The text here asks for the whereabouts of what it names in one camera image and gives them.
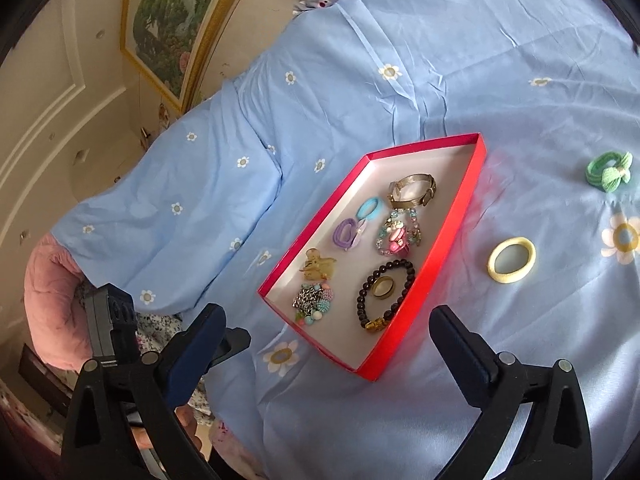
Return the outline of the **person's left hand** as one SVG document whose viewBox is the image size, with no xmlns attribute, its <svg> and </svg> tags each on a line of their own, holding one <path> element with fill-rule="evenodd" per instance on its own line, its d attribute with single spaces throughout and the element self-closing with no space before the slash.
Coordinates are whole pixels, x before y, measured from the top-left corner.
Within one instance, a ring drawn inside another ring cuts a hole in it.
<svg viewBox="0 0 640 480">
<path fill-rule="evenodd" d="M 191 408 L 190 405 L 186 404 L 176 408 L 175 414 L 183 430 L 186 432 L 186 435 L 191 440 L 191 443 L 195 446 L 198 452 L 202 452 L 202 440 L 196 435 L 198 422 L 194 416 L 194 409 Z M 131 432 L 140 450 L 152 450 L 153 443 L 144 428 L 131 427 Z"/>
</svg>

